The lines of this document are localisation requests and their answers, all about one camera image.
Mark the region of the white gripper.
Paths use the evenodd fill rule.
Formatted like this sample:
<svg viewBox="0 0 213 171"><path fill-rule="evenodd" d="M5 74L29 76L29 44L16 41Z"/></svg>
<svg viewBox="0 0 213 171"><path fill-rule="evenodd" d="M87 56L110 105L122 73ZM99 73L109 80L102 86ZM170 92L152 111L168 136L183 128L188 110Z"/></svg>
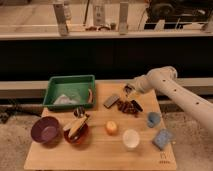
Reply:
<svg viewBox="0 0 213 171"><path fill-rule="evenodd" d="M124 86L124 92L126 96L131 96L131 97L138 97L142 94L144 94L144 89L142 86L142 79L137 77L133 79L133 82L131 85L126 84Z"/></svg>

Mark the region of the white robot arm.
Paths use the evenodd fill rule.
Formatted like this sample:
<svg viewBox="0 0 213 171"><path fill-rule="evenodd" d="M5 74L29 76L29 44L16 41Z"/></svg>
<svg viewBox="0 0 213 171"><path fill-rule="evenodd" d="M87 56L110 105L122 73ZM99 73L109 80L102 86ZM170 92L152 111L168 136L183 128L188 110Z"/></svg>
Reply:
<svg viewBox="0 0 213 171"><path fill-rule="evenodd" d="M147 74L135 77L130 86L134 92L148 93L157 90L169 97L213 135L213 103L180 86L175 79L177 71L172 66L151 69Z"/></svg>

